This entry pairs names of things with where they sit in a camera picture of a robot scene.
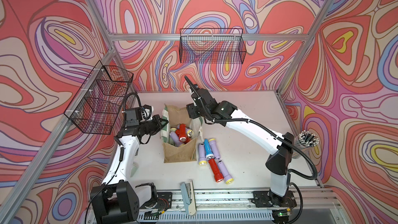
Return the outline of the red flashlight top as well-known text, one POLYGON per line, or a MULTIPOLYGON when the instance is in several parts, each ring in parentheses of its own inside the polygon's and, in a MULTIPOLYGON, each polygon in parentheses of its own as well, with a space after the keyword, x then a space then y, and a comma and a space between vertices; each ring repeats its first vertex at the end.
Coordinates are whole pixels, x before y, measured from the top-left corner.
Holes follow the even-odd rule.
POLYGON ((186 133, 181 133, 180 131, 175 131, 177 135, 177 142, 182 144, 187 144, 191 141, 191 138, 186 133))

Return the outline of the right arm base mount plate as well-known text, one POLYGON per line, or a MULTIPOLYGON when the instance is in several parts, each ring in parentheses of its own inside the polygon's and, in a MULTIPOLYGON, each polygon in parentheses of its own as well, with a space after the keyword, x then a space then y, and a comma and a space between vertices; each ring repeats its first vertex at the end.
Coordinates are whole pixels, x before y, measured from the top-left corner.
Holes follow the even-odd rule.
POLYGON ((268 191, 254 191, 251 202, 256 207, 276 207, 276 208, 295 208, 297 202, 292 191, 288 190, 286 194, 281 197, 277 194, 268 191))

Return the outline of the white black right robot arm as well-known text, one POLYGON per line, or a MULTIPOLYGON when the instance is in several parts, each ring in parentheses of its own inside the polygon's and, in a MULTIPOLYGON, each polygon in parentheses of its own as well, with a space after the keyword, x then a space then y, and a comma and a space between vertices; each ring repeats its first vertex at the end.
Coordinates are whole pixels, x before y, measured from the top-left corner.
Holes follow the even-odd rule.
POLYGON ((269 206, 282 207, 283 204, 287 203, 288 188, 292 185, 290 182, 291 174, 296 174, 307 180, 317 179, 318 171, 315 164, 309 156, 293 144, 294 137, 291 133, 280 134, 274 132, 248 117, 234 104, 228 101, 218 103, 208 90, 200 88, 187 76, 184 78, 189 85, 193 99, 193 102, 187 105, 190 118, 203 117, 206 124, 220 124, 235 130, 260 145, 269 153, 265 164, 271 173, 271 186, 267 194, 269 206), (312 170, 311 175, 305 175, 289 168, 294 151, 307 161, 312 170))

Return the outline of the burlap tote bag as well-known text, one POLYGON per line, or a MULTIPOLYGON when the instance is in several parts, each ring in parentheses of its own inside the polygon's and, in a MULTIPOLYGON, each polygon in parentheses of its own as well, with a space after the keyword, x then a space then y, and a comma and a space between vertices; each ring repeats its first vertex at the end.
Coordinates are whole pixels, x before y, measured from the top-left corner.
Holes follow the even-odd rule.
POLYGON ((165 105, 162 120, 168 121, 160 131, 164 163, 196 161, 198 143, 203 139, 203 118, 192 119, 186 108, 165 105))

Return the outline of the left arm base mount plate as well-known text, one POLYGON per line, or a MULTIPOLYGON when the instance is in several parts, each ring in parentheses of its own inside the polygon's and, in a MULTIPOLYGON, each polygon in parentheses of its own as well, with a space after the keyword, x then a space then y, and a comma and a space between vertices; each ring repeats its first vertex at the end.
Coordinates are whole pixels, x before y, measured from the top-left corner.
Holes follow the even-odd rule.
POLYGON ((153 208, 158 209, 158 211, 166 211, 172 207, 172 199, 172 192, 158 192, 158 200, 153 208))

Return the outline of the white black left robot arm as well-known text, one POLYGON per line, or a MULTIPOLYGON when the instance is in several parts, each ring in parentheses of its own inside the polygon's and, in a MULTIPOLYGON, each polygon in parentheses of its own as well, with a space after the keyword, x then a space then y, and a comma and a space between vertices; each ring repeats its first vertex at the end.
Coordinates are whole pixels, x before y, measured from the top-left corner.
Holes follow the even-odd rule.
POLYGON ((168 120, 159 115, 149 120, 129 126, 123 123, 114 136, 117 151, 109 171, 100 186, 90 192, 89 205, 92 207, 98 224, 124 224, 138 220, 141 207, 159 206, 159 197, 154 183, 132 186, 134 159, 142 142, 142 137, 154 136, 167 124, 168 120))

